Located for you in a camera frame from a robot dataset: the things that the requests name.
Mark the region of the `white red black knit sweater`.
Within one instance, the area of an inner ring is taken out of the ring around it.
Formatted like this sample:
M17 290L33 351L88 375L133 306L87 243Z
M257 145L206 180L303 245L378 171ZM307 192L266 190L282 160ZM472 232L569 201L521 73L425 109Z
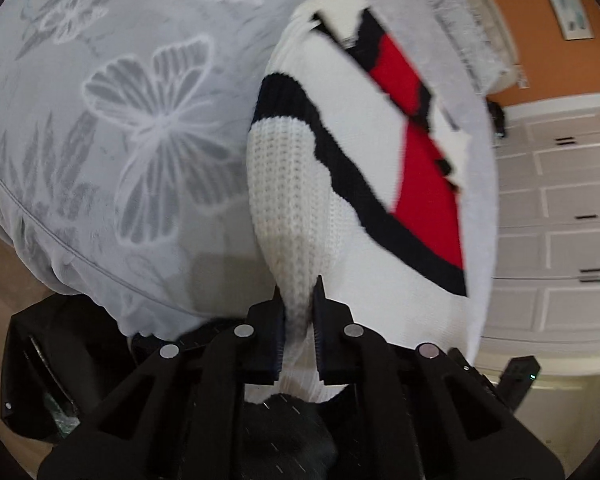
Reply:
M468 134L452 123L370 0L306 0L274 48L248 134L254 232L286 309L262 403L340 393L317 373L323 284L390 344L478 349L460 194Z

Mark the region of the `white wardrobe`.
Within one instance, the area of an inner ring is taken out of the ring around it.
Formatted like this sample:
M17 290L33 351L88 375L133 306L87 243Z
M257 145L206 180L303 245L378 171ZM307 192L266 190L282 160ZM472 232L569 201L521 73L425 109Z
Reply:
M496 142L498 263L476 363L600 374L600 93L511 106Z

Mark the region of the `black items on nightstand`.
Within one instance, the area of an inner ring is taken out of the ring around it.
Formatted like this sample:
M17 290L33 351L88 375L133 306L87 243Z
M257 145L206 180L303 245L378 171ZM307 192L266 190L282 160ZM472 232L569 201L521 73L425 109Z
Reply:
M486 107L488 108L492 126L496 136L499 139L504 139L507 136L506 131L506 115L500 104L492 100L486 99Z

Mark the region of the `beige padded headboard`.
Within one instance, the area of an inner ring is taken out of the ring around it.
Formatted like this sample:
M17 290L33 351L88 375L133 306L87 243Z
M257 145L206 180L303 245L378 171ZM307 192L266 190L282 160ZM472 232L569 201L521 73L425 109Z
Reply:
M521 65L519 53L506 18L495 0L466 0L474 12L477 23L482 27L500 66L491 70L486 94L498 93L518 84Z

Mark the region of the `grey butterfly bed cover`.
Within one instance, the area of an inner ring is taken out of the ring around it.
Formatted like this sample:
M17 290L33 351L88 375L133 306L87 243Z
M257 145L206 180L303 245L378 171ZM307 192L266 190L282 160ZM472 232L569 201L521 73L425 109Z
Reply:
M249 203L266 66L306 0L5 0L0 237L122 333L173 339L278 290ZM370 0L470 137L463 248L486 322L496 246L486 107L425 0Z

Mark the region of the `grey floral pillow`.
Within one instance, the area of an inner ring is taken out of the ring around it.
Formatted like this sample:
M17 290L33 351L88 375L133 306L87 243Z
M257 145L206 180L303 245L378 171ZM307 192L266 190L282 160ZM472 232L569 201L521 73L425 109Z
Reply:
M486 96L505 74L505 63L492 47L478 13L467 0L425 0L449 37L479 96Z

